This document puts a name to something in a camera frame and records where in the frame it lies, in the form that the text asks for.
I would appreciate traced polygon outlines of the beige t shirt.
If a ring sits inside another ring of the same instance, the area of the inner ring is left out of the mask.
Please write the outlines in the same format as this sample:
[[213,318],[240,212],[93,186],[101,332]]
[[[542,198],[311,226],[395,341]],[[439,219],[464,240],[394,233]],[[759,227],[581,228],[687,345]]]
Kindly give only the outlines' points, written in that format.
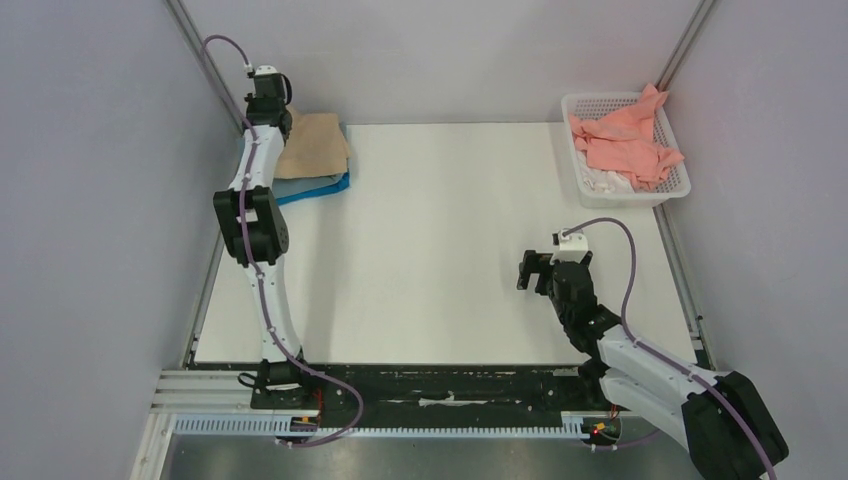
[[291,111],[292,128],[279,155],[274,178],[297,180],[348,171],[350,147],[336,113]]

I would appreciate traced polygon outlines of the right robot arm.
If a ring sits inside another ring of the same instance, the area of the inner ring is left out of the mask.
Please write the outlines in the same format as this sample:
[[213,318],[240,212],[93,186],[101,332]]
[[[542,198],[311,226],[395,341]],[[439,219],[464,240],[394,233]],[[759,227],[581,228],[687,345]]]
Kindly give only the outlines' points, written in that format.
[[586,253],[564,261],[524,252],[517,289],[537,279],[569,342],[588,359],[577,392],[591,408],[628,409],[677,441],[705,479],[759,479],[789,455],[789,446],[753,382],[737,372],[687,364],[627,332],[624,320],[594,292]]

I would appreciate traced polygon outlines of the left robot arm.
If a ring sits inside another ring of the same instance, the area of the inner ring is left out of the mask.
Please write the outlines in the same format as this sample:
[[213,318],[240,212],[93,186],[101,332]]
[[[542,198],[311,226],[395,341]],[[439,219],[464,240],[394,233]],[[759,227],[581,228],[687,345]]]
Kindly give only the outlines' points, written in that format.
[[258,310],[262,359],[256,374],[241,377],[253,391],[251,405],[301,408],[311,401],[314,383],[291,317],[284,280],[289,230],[272,190],[292,128],[291,85],[267,65],[248,76],[254,90],[245,98],[243,153],[229,187],[214,194],[213,206],[226,250],[246,274]]

